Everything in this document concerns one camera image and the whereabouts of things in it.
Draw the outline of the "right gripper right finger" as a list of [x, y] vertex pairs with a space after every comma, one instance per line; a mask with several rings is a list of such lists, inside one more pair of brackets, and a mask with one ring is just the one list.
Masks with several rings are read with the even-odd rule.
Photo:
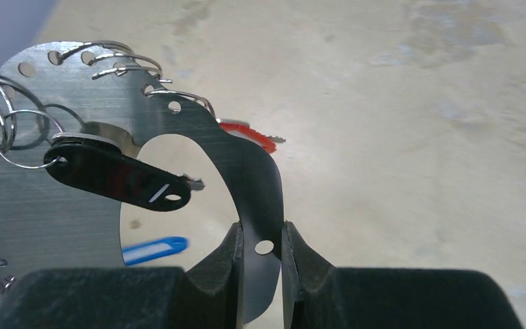
[[474, 270], [336, 267], [295, 225], [281, 233], [285, 328], [520, 328], [501, 287]]

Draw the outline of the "key with blue tag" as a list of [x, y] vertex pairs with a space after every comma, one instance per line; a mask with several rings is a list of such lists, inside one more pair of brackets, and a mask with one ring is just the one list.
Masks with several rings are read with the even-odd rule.
[[188, 245], [189, 240], [185, 237], [168, 236], [123, 247], [122, 255], [125, 265], [133, 266], [182, 253]]

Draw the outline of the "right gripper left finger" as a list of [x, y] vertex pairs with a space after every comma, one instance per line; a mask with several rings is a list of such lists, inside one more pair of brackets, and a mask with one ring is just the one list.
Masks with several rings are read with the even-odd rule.
[[189, 270], [49, 269], [17, 282], [0, 328], [241, 328], [243, 231]]

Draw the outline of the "key with red tag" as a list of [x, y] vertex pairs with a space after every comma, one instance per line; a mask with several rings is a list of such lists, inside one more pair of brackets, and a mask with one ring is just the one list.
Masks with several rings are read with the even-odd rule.
[[265, 135], [256, 131], [246, 121], [232, 119], [216, 119], [216, 121], [228, 134], [251, 141], [269, 154], [277, 150], [277, 144], [286, 142], [286, 139], [283, 137]]

